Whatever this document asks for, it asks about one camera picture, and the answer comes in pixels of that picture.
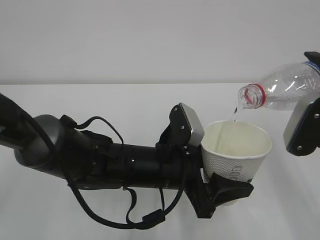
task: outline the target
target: plastic bottle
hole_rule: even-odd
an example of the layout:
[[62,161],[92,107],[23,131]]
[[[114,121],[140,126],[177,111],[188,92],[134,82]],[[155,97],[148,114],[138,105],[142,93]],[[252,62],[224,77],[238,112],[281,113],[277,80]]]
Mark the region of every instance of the plastic bottle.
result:
[[238,104],[244,109],[292,110],[301,97],[313,92],[320,93],[320,67],[306,61],[283,66],[260,82],[242,87]]

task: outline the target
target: white paper cup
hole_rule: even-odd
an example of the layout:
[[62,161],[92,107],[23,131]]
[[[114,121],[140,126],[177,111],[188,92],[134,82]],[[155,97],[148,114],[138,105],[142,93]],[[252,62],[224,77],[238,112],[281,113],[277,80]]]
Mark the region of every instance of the white paper cup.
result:
[[217,121],[204,129],[201,142],[203,170],[226,179],[251,182],[271,151],[271,137],[262,128],[243,121]]

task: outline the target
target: water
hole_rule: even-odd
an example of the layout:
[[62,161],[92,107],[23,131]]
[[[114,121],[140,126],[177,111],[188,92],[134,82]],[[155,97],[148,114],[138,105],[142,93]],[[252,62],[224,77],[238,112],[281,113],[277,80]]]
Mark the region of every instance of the water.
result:
[[238,103],[230,121],[225,121],[222,124],[217,136],[217,144],[215,146],[215,152],[220,154],[227,154],[230,139],[233,137],[232,124],[238,119],[242,111],[243,111],[243,107],[240,105],[240,103]]
[[244,110],[244,108],[242,107],[242,105],[240,105],[238,103],[238,105],[236,106],[233,115],[232,115],[232,121],[235,122],[237,120],[237,118],[239,117],[239,114]]

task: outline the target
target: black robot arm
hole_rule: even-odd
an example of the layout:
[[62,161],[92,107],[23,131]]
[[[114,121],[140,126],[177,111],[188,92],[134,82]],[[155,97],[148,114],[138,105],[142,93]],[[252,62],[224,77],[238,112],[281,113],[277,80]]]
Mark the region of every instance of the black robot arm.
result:
[[[30,117],[9,98],[0,94],[0,144],[13,148],[23,166],[66,179],[85,212],[95,221],[119,229],[149,229],[165,220],[183,191],[198,218],[211,218],[217,206],[248,197],[253,186],[213,174],[204,183],[200,143],[204,130],[195,111],[183,103],[170,112],[170,123],[155,147],[126,145],[110,123],[93,117],[78,125],[64,115]],[[93,120],[107,123],[122,143],[84,129]],[[177,196],[166,209],[144,216],[142,222],[127,224],[105,220],[93,213],[80,190],[130,190],[129,187],[177,189]]]

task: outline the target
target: bottle neck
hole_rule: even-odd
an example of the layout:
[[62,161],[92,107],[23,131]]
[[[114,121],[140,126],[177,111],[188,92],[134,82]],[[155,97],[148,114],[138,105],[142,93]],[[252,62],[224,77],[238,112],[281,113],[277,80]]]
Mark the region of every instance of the bottle neck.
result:
[[239,90],[238,101],[244,109],[257,109],[266,102],[266,93],[260,84],[249,84]]

